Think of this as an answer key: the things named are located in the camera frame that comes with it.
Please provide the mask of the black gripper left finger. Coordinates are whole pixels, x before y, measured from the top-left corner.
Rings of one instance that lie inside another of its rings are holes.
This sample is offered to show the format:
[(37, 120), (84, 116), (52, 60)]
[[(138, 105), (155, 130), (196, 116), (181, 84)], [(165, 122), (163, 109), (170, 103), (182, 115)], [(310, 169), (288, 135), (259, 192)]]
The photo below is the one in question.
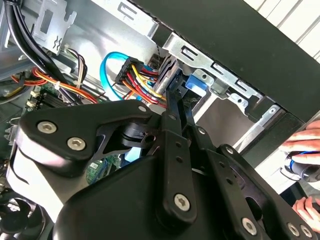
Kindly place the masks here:
[(142, 153), (130, 164), (149, 157), (158, 162), (159, 222), (169, 227), (192, 225), (198, 211), (189, 142), (180, 117), (182, 99), (174, 91), (166, 97), (167, 108), (161, 114), (138, 100), (27, 113), (18, 123), (10, 185), (44, 207), (55, 224), (72, 196), (96, 184), (85, 183), (90, 163), (138, 147)]

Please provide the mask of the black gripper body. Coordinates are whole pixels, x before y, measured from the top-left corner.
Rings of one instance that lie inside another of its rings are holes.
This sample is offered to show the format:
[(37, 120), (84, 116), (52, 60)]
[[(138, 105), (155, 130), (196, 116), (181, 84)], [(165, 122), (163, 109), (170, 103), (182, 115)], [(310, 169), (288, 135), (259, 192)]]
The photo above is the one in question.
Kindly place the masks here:
[(156, 215), (159, 196), (158, 162), (148, 157), (73, 195), (53, 228), (55, 240), (244, 240), (214, 180), (193, 170), (197, 218), (183, 229), (161, 223)]

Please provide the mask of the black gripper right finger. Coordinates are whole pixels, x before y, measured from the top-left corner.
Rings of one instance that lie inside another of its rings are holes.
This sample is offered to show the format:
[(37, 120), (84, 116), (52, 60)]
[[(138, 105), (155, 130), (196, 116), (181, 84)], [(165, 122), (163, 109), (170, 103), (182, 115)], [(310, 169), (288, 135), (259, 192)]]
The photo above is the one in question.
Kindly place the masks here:
[(204, 172), (207, 201), (226, 240), (316, 240), (316, 233), (285, 200), (227, 144), (215, 147), (181, 100), (182, 133), (191, 142), (191, 165)]

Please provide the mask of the person's hand holding tool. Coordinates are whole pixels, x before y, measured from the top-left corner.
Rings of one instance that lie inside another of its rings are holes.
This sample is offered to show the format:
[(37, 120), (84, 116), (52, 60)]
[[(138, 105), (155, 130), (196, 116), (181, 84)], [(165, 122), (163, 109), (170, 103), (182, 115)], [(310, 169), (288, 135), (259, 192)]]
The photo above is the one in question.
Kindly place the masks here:
[(297, 154), (292, 160), (301, 164), (320, 164), (320, 121), (310, 123), (305, 130), (294, 133), (279, 149), (284, 152), (317, 152)]

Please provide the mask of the person's empty hand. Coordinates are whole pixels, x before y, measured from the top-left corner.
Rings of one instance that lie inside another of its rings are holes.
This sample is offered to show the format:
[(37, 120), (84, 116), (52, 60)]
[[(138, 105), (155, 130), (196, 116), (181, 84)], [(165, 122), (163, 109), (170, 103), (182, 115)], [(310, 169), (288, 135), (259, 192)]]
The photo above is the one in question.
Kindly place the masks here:
[(292, 209), (314, 232), (320, 233), (320, 213), (313, 207), (313, 198), (311, 196), (296, 200)]

